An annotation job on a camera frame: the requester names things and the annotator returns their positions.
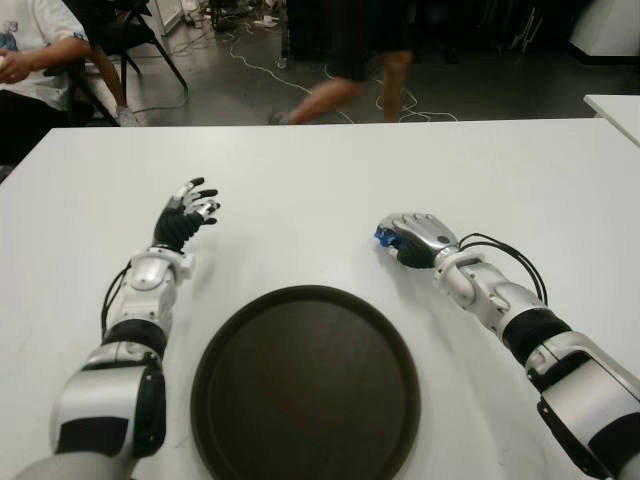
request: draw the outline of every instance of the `black joint cover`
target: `black joint cover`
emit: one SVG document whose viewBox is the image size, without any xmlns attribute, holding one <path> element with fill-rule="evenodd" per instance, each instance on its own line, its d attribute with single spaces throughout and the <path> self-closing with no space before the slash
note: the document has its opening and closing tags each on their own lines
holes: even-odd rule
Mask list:
<svg viewBox="0 0 640 480">
<path fill-rule="evenodd" d="M 124 444 L 129 421 L 117 417 L 80 418 L 63 423 L 57 454 L 95 452 L 113 457 Z"/>
<path fill-rule="evenodd" d="M 164 443 L 167 427 L 165 382 L 159 367 L 147 367 L 142 375 L 133 426 L 133 456 L 149 457 Z"/>
<path fill-rule="evenodd" d="M 147 320 L 125 320 L 107 331 L 102 345 L 116 342 L 134 342 L 145 345 L 162 358 L 167 346 L 167 336 L 155 323 Z"/>
<path fill-rule="evenodd" d="M 516 360 L 524 365 L 536 347 L 560 333 L 570 331 L 571 327 L 551 310 L 537 308 L 522 312 L 511 320 L 504 329 L 502 340 Z"/>
<path fill-rule="evenodd" d="M 607 425 L 591 439 L 589 448 L 618 478 L 627 462 L 640 453 L 640 413 L 620 417 Z"/>
</svg>

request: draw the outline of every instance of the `dark brown tray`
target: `dark brown tray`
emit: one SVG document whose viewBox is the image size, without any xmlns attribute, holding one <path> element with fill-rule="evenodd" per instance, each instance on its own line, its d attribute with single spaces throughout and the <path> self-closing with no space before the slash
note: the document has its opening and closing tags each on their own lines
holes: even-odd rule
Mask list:
<svg viewBox="0 0 640 480">
<path fill-rule="evenodd" d="M 328 287 L 269 293 L 218 331 L 191 396 L 216 480 L 391 479 L 420 418 L 411 355 L 363 300 Z"/>
</svg>

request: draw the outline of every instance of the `robot finger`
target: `robot finger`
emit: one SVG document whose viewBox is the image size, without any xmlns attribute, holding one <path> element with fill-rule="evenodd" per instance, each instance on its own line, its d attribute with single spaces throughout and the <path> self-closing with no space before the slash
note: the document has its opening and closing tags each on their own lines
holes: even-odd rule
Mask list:
<svg viewBox="0 0 640 480">
<path fill-rule="evenodd" d="M 193 213 L 193 212 L 200 212 L 200 209 L 203 207 L 207 207 L 207 208 L 213 208 L 214 211 L 217 210 L 218 208 L 220 208 L 220 204 L 218 202 L 216 202 L 215 200 L 211 199 L 211 198 L 206 198 L 206 199 L 198 199 L 195 200 L 192 204 L 190 204 L 186 209 L 185 209 L 185 213 L 189 214 L 189 213 Z"/>
<path fill-rule="evenodd" d="M 207 198 L 207 197 L 215 197 L 217 194 L 218 194 L 218 191 L 215 189 L 200 190 L 198 192 L 189 192 L 184 196 L 184 199 L 182 200 L 182 205 L 186 209 L 189 209 L 189 207 L 197 200 L 200 200 L 202 198 Z"/>
<path fill-rule="evenodd" d="M 174 194 L 169 199 L 167 203 L 167 208 L 178 209 L 181 205 L 183 205 L 184 199 L 189 195 L 189 192 L 196 188 L 198 185 L 202 185 L 204 183 L 204 178 L 198 177 L 193 180 L 183 184 L 178 188 Z"/>
<path fill-rule="evenodd" d="M 221 205 L 213 199 L 207 199 L 202 203 L 194 206 L 192 212 L 200 215 L 205 223 L 213 218 L 213 215 L 221 207 Z"/>
</svg>

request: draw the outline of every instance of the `blue object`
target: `blue object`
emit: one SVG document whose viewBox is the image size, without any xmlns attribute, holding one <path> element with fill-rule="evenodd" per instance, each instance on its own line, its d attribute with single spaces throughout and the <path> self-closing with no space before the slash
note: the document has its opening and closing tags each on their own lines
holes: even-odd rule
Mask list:
<svg viewBox="0 0 640 480">
<path fill-rule="evenodd" d="M 378 227 L 376 233 L 374 233 L 373 236 L 377 238 L 380 241 L 380 245 L 385 248 L 390 247 L 391 245 L 396 243 L 396 240 L 398 240 L 398 236 L 393 230 L 382 227 Z"/>
</svg>

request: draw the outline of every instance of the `sneaker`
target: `sneaker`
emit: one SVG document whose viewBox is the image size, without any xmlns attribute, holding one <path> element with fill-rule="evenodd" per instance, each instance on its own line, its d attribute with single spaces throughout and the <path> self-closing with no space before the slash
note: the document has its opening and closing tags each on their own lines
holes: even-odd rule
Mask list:
<svg viewBox="0 0 640 480">
<path fill-rule="evenodd" d="M 289 112 L 273 110 L 267 119 L 269 125 L 289 125 Z"/>
<path fill-rule="evenodd" d="M 116 107 L 116 122 L 121 127 L 139 127 L 140 123 L 128 107 Z"/>
</svg>

